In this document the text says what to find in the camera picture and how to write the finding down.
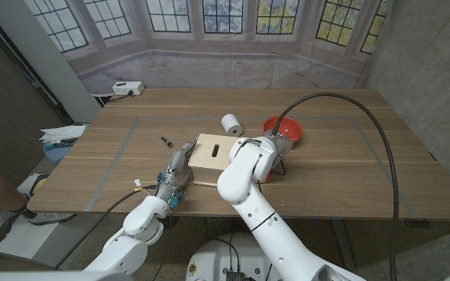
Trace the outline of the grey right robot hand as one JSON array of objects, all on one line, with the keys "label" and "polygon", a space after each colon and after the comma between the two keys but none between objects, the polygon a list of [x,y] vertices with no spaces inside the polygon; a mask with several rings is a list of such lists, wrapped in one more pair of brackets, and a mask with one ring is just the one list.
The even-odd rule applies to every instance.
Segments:
[{"label": "grey right robot hand", "polygon": [[294,145],[292,139],[277,133],[267,135],[266,138],[273,142],[277,158],[283,158]]}]

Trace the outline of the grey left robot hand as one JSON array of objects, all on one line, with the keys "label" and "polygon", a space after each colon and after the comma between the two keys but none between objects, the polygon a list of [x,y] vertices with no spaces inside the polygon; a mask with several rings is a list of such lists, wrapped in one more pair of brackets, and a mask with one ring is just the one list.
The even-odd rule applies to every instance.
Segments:
[{"label": "grey left robot hand", "polygon": [[177,149],[166,164],[162,178],[158,181],[155,196],[168,201],[181,187],[184,187],[192,175],[188,161],[197,143],[193,138]]}]

